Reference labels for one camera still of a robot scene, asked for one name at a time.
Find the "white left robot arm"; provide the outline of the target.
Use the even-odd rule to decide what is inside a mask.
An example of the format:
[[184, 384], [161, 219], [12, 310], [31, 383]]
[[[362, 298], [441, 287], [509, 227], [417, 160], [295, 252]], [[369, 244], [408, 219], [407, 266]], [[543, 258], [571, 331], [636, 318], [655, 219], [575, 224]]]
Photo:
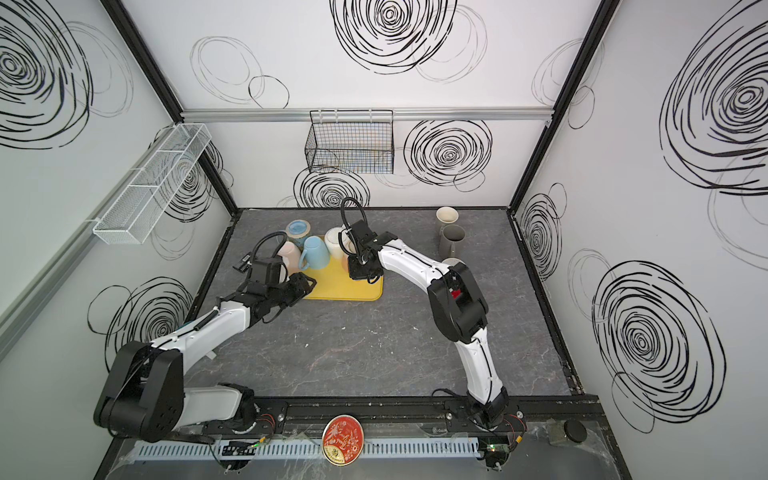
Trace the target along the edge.
[[233, 383], [187, 387], [184, 377], [219, 345], [277, 318], [317, 284], [303, 272], [284, 276], [282, 271], [280, 258], [259, 261], [206, 315], [149, 343], [122, 346], [97, 400], [95, 425], [146, 442], [181, 436], [186, 427], [210, 422], [236, 434], [250, 432], [260, 417], [252, 389]]

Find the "white ribbed mug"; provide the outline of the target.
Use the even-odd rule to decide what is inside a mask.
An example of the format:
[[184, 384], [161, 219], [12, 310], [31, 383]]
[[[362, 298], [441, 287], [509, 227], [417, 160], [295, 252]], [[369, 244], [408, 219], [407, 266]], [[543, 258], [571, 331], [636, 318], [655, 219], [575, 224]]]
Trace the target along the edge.
[[353, 244], [345, 227], [333, 227], [324, 235], [324, 242], [332, 258], [346, 260], [353, 251]]

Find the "large grey-beige mug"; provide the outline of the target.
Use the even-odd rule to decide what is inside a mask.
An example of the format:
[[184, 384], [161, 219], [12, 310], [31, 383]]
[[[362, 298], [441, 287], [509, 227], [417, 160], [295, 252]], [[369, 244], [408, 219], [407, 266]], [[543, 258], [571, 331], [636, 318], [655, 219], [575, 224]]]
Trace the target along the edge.
[[443, 260], [448, 258], [459, 258], [465, 240], [466, 231], [462, 226], [456, 224], [443, 226], [439, 238], [439, 256]]

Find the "light blue mug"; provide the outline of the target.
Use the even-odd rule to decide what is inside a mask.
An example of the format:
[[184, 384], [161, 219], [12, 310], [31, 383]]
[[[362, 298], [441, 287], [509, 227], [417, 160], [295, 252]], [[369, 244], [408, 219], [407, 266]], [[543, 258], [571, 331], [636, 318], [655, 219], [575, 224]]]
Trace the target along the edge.
[[304, 241], [304, 248], [299, 257], [300, 271], [322, 270], [330, 263], [330, 253], [323, 239], [310, 236]]

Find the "small grey mug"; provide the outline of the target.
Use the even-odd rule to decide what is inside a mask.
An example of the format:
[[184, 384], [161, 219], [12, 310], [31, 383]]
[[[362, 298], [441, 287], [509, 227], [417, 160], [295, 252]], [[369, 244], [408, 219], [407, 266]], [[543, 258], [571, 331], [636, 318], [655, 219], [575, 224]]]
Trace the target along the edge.
[[453, 207], [443, 206], [436, 210], [436, 231], [440, 233], [444, 227], [455, 224], [460, 217], [458, 210]]

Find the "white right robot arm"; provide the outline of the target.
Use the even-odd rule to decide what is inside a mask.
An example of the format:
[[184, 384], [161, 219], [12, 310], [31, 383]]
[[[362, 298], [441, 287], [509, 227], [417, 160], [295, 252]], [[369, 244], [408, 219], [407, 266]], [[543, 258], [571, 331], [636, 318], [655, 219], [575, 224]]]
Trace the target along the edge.
[[485, 429], [498, 425], [509, 396], [490, 352], [488, 303], [469, 268], [432, 260], [389, 232], [377, 234], [364, 219], [345, 224], [339, 239], [353, 245], [343, 249], [352, 279], [373, 280], [389, 271], [426, 293], [437, 329], [457, 348], [470, 418]]

